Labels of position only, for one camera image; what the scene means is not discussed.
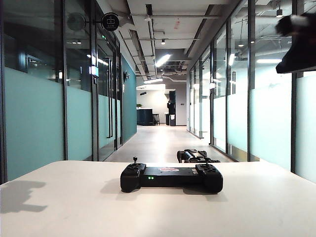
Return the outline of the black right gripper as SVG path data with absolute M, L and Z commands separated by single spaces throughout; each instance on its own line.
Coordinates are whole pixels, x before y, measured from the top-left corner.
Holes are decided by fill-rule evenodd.
M 289 51 L 276 66 L 278 74 L 300 71 L 312 71 L 316 67 L 316 14 L 303 13 L 281 18 L 275 26 L 279 35 L 289 35 L 293 31 L 297 36 Z

